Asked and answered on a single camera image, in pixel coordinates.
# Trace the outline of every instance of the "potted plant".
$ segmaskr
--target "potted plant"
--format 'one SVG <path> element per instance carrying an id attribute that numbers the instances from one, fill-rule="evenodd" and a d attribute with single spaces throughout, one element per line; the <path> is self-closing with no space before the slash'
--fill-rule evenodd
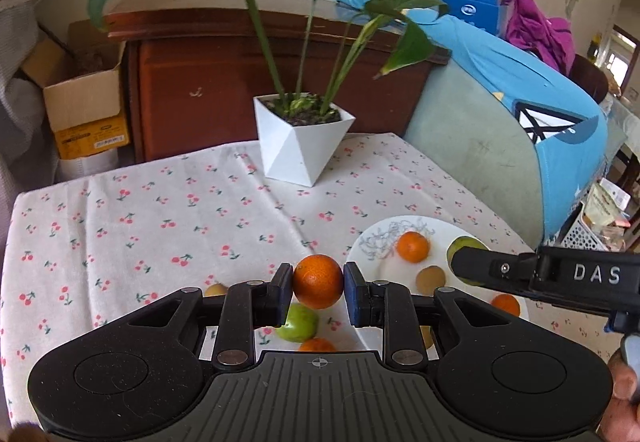
<path id="1" fill-rule="evenodd" d="M 320 95 L 302 91 L 306 49 L 318 0 L 311 0 L 294 91 L 287 91 L 282 85 L 256 0 L 244 1 L 276 91 L 275 94 L 258 95 L 254 98 L 264 171 L 270 178 L 303 186 L 312 186 L 316 182 L 354 121 L 353 115 L 334 104 L 334 98 L 375 32 L 393 21 L 404 23 L 404 34 L 378 73 L 378 76 L 383 76 L 404 66 L 421 62 L 430 57 L 435 50 L 433 43 L 420 27 L 406 17 L 406 10 L 437 8 L 439 16 L 448 10 L 441 0 L 367 2 L 364 10 L 354 14 L 347 22 L 326 90 Z M 88 0 L 89 17 L 94 25 L 102 29 L 106 29 L 102 14 L 106 2 L 107 0 Z M 358 16 L 366 16 L 368 20 L 362 25 L 358 37 L 347 46 L 349 29 Z"/>

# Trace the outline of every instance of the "crosshair mark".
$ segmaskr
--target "crosshair mark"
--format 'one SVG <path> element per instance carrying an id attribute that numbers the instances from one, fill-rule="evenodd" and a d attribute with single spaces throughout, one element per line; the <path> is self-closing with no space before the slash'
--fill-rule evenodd
<path id="1" fill-rule="evenodd" d="M 318 357 L 313 361 L 309 361 L 310 364 L 313 364 L 316 368 L 324 368 L 327 364 L 330 364 L 330 361 L 327 361 L 325 358 Z"/>

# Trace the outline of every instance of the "blue cloth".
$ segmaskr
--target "blue cloth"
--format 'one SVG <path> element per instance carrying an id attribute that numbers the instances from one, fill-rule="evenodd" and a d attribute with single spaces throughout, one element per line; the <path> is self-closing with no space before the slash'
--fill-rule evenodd
<path id="1" fill-rule="evenodd" d="M 338 0 L 355 9 L 367 1 Z M 451 49 L 460 67 L 498 94 L 512 115 L 516 104 L 524 102 L 582 120 L 534 146 L 542 180 L 545 237 L 555 235 L 603 162 L 607 123 L 602 111 L 584 90 L 536 57 L 455 17 L 436 16 L 433 10 L 408 12 L 433 41 Z"/>

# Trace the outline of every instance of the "wooden dresser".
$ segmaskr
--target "wooden dresser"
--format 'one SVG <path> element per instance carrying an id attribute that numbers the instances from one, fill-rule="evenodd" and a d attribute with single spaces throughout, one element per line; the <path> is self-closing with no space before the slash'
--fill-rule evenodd
<path id="1" fill-rule="evenodd" d="M 293 90 L 310 0 L 257 0 L 280 76 Z M 319 2 L 303 89 L 324 92 L 346 10 Z M 125 82 L 136 161 L 257 138 L 252 97 L 275 92 L 244 0 L 122 0 L 106 16 L 110 38 L 127 41 Z M 352 25 L 353 40 L 360 27 Z M 434 64 L 430 59 L 379 80 L 398 32 L 369 43 L 336 97 L 356 116 L 352 132 L 402 136 Z"/>

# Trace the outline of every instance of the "soil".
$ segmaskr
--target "soil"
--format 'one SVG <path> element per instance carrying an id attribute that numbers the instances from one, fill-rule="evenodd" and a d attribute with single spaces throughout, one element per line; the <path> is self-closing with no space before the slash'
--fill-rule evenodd
<path id="1" fill-rule="evenodd" d="M 317 124 L 329 124 L 332 122 L 340 122 L 340 113 L 331 108 L 326 115 L 320 115 L 320 106 L 322 102 L 319 98 L 316 98 L 316 102 L 310 108 L 301 109 L 295 115 L 280 115 L 273 110 L 273 104 L 266 103 L 266 107 L 273 113 L 282 118 L 285 122 L 292 126 L 313 126 Z"/>

